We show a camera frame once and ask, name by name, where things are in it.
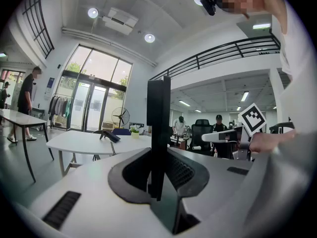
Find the black table leg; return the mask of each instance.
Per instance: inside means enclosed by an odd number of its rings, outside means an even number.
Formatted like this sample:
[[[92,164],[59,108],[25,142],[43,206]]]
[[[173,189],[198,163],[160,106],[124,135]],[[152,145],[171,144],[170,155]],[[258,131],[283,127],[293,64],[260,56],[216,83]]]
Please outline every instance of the black table leg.
[[[46,139],[46,142],[49,141],[49,138],[48,138],[48,134],[46,132],[46,126],[45,126],[45,123],[43,124],[43,130],[44,130],[44,135],[45,135],[45,139]],[[50,151],[50,154],[51,154],[51,157],[52,159],[54,160],[54,157],[53,157],[53,154],[52,154],[52,150],[49,148],[49,151]]]
[[[31,168],[31,164],[30,164],[30,160],[29,160],[29,156],[28,156],[28,151],[26,149],[26,142],[25,142],[25,126],[22,126],[22,140],[23,140],[23,148],[24,148],[24,154],[25,154],[25,158],[26,158],[26,163],[28,164],[31,176],[33,178],[33,181],[36,182],[32,168]]]
[[[18,142],[16,141],[15,129],[16,129],[16,126],[15,126],[15,125],[13,125],[14,140],[15,140],[15,145],[17,145],[17,144],[18,144]]]

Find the man in black shirt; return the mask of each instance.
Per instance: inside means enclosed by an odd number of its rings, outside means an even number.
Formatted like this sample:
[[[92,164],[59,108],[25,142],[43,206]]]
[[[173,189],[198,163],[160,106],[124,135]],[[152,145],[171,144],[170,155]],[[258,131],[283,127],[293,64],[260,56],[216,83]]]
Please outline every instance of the man in black shirt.
[[[217,115],[216,116],[216,123],[212,126],[212,132],[221,132],[224,130],[228,130],[227,126],[222,123],[222,116]],[[214,143],[212,148],[211,155],[214,155],[214,149],[217,150],[217,156],[218,158],[227,158],[229,159],[227,155],[227,145],[221,144],[221,143]]]
[[[42,70],[39,67],[35,67],[30,75],[28,75],[21,86],[21,91],[19,94],[18,99],[18,112],[29,115],[32,110],[32,103],[31,103],[31,96],[32,96],[32,89],[33,89],[33,81],[34,79],[39,79],[42,75]],[[7,137],[7,139],[12,142],[14,142],[14,130],[15,126],[13,126],[11,133]],[[25,134],[26,139],[28,141],[34,141],[36,140],[36,137],[33,135],[30,135],[29,128],[25,128]]]
[[[7,99],[7,97],[10,97],[10,95],[6,93],[6,89],[8,88],[9,85],[10,85],[9,82],[7,81],[4,84],[4,87],[3,87],[2,91],[1,91],[0,109],[4,109],[5,100]]]

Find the potted plant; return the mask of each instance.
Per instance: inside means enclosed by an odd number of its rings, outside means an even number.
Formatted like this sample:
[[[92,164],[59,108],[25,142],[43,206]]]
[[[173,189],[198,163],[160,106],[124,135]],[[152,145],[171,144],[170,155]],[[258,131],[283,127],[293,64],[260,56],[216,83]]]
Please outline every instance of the potted plant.
[[[140,131],[140,126],[139,125],[131,125],[130,126],[130,131],[131,131],[131,136],[133,138],[139,138],[139,131]]]

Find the white pillar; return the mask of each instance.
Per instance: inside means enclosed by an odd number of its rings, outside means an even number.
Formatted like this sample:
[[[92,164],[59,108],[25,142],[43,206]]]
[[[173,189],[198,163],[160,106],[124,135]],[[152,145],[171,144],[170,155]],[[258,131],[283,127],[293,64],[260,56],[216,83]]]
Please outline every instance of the white pillar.
[[[277,123],[288,122],[288,113],[286,109],[282,107],[280,101],[280,95],[284,91],[284,86],[276,68],[269,70],[269,79],[271,81],[276,102]]]

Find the black metal railing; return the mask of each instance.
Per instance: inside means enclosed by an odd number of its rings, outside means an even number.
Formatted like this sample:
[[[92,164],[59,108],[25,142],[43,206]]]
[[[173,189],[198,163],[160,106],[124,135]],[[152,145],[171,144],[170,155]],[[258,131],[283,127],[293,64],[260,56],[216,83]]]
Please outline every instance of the black metal railing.
[[[150,80],[157,80],[162,76],[173,78],[220,62],[258,55],[275,54],[279,53],[279,51],[280,45],[274,35],[229,42],[189,57],[162,71]]]
[[[29,22],[28,28],[31,29],[33,40],[41,48],[46,59],[54,46],[44,21],[41,0],[24,0],[24,8],[22,14]]]

